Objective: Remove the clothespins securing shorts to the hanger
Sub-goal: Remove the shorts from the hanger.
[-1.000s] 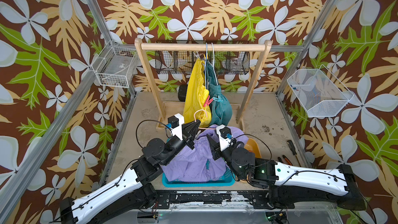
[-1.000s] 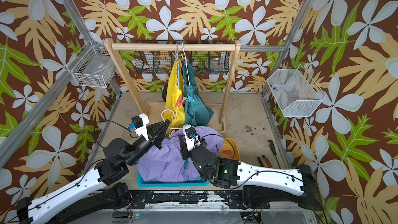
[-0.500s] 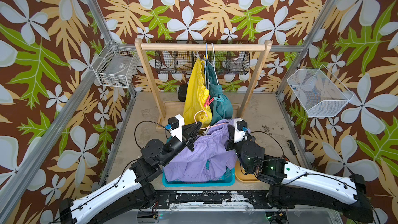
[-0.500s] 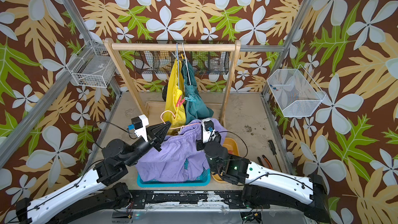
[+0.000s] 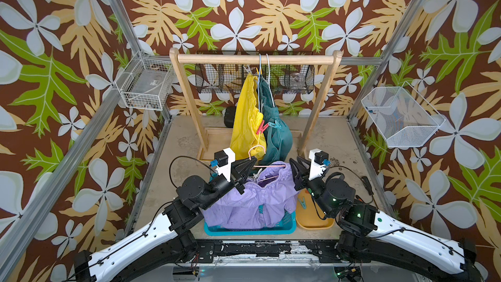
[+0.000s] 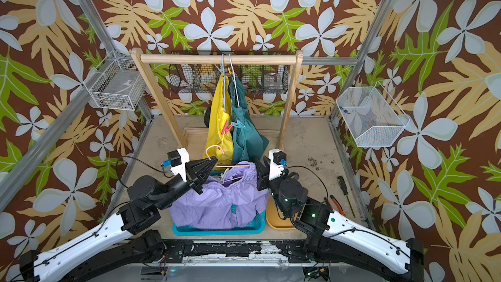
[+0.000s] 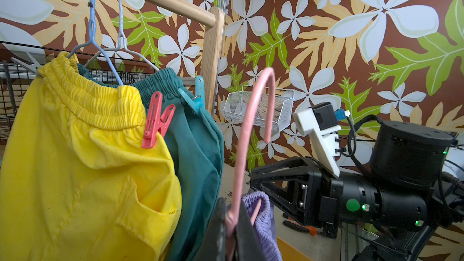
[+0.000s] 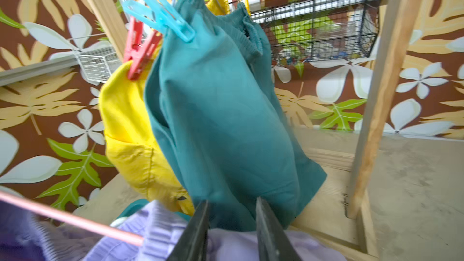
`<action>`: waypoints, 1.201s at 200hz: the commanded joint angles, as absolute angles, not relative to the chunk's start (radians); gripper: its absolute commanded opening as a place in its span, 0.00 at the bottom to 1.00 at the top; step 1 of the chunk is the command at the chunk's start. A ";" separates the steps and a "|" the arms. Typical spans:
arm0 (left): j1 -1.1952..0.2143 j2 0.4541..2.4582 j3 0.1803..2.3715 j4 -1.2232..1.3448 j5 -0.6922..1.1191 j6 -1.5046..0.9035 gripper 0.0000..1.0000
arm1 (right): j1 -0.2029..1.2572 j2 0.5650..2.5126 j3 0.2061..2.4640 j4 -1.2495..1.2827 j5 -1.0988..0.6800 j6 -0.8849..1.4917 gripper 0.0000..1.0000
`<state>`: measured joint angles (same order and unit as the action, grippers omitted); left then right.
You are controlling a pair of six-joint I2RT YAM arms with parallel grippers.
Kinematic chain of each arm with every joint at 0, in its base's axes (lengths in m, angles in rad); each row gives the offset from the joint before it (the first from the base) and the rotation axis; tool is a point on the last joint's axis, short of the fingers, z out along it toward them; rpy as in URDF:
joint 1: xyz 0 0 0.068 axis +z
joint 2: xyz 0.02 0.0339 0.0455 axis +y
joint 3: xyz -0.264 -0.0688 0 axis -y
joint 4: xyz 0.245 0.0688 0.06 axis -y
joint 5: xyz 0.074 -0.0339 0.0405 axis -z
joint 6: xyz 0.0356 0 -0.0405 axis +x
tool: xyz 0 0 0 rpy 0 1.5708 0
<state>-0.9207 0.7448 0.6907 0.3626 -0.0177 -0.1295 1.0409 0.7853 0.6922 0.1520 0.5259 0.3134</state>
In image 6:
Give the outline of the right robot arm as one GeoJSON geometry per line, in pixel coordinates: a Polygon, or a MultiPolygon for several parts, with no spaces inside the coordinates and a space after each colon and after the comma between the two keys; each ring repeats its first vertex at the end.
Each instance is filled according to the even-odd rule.
{"type": "Polygon", "coordinates": [[[308,196],[299,175],[265,157],[254,162],[258,190],[271,194],[276,209],[306,234],[308,259],[321,263],[343,262],[386,281],[423,281],[424,248],[416,239],[385,236],[348,219],[329,204],[308,196]]]}

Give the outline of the yellow shorts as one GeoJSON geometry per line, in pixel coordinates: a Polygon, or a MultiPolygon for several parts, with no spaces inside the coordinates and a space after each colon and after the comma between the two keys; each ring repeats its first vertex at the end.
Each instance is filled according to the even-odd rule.
{"type": "Polygon", "coordinates": [[[217,158],[218,165],[227,166],[232,164],[234,154],[234,144],[231,131],[222,135],[221,131],[227,120],[232,122],[231,97],[228,100],[230,104],[230,112],[224,111],[223,99],[223,76],[220,75],[213,102],[211,104],[210,126],[208,128],[205,158],[217,158]]]}

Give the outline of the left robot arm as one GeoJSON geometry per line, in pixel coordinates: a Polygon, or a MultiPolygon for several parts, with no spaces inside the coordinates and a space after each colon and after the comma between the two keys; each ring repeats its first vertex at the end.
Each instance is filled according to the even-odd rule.
{"type": "Polygon", "coordinates": [[[168,162],[173,177],[167,183],[152,176],[138,178],[127,189],[129,202],[100,225],[58,248],[22,255],[20,272],[12,280],[89,281],[131,263],[160,259],[166,246],[150,227],[160,219],[160,211],[184,194],[202,193],[217,159],[192,161],[174,151],[168,162]]]}

